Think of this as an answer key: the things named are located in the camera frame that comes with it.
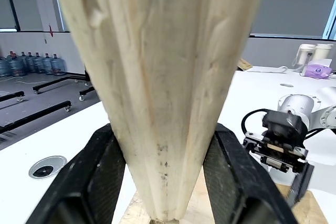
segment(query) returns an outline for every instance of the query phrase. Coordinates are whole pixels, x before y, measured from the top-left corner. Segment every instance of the water jug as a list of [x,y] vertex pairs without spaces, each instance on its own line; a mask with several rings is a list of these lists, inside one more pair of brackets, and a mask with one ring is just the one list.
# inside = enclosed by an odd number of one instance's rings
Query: water jug
[[17,57],[16,54],[8,61],[9,67],[12,71],[12,76],[25,76],[26,70],[21,57]]
[[23,64],[25,65],[25,70],[26,72],[29,72],[29,68],[28,68],[28,63],[27,63],[27,55],[25,55],[25,52],[21,52],[21,58],[23,60]]
[[57,58],[56,54],[54,54],[54,58],[51,60],[51,65],[55,76],[63,76],[66,74],[64,61]]
[[53,67],[51,66],[52,58],[49,57],[49,54],[46,54],[46,57],[43,58],[43,66],[46,74],[54,74]]
[[0,77],[11,76],[11,75],[12,75],[12,72],[9,67],[8,61],[5,58],[0,57]]
[[28,52],[28,57],[26,58],[26,61],[27,61],[29,72],[31,73],[36,73],[36,69],[34,66],[34,59],[35,59],[35,56],[32,56],[31,52]]
[[34,66],[37,73],[45,73],[44,66],[43,66],[43,57],[40,57],[38,52],[36,53],[36,57],[34,59]]

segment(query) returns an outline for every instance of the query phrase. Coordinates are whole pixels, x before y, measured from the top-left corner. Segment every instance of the black cable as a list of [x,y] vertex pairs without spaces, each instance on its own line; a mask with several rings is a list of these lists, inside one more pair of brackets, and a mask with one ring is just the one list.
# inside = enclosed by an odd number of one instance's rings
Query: black cable
[[315,136],[317,133],[321,132],[325,130],[325,128],[319,128],[319,129],[315,129],[315,130],[311,130],[311,131],[308,131],[306,137],[304,138],[305,140],[312,137],[312,136]]
[[245,122],[246,122],[246,119],[250,116],[250,115],[253,115],[254,113],[257,113],[257,112],[268,112],[269,110],[268,109],[259,109],[259,110],[253,110],[249,113],[246,114],[246,116],[243,117],[242,119],[242,123],[241,123],[241,130],[243,131],[244,134],[246,134],[247,130],[246,130],[246,127],[245,127]]

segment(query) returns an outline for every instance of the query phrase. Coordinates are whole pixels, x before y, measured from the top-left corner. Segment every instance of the carved wooden leg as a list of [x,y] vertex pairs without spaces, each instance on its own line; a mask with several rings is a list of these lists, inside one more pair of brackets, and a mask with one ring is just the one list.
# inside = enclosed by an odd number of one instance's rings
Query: carved wooden leg
[[259,0],[60,0],[152,219],[181,219]]

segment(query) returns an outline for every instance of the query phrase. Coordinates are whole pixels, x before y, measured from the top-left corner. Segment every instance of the wood grain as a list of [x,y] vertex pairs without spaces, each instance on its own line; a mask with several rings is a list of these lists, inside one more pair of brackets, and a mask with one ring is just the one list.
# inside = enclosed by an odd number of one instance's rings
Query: wood grain
[[[282,195],[287,195],[289,186],[277,185]],[[312,192],[307,191],[303,199],[292,209],[300,224],[327,224],[317,201]],[[119,224],[149,224],[150,217],[144,209],[142,200],[138,193],[135,193],[124,216]],[[214,224],[210,200],[205,185],[203,169],[197,179],[195,189],[192,193],[184,218],[180,224]]]
[[60,0],[153,220],[185,214],[259,0]]
[[[277,187],[284,196],[290,189],[289,186],[284,185],[277,185]],[[292,208],[292,211],[301,224],[328,223],[311,191],[306,191],[303,199]]]

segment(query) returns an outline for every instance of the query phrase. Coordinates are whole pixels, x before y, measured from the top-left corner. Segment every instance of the tabletop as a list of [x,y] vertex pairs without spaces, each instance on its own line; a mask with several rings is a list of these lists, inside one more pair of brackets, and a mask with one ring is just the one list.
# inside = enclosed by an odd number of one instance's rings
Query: tabletop
[[[297,73],[257,73],[236,71],[218,122],[232,130],[242,143],[242,118],[260,108],[276,110],[278,100],[287,94],[315,95],[323,87],[336,86],[336,80],[316,80]],[[246,122],[248,131],[261,133],[262,113]],[[102,103],[97,103],[67,117],[10,147],[0,151],[0,223],[25,223],[55,177],[32,179],[30,167],[53,155],[71,160],[88,142],[95,130],[109,123]],[[336,202],[336,135],[325,130],[305,141],[307,159],[315,166],[309,190],[314,194],[329,223],[336,223],[333,202]],[[294,174],[270,170],[273,180],[289,185]],[[131,198],[135,185],[126,168],[113,224],[118,224]]]

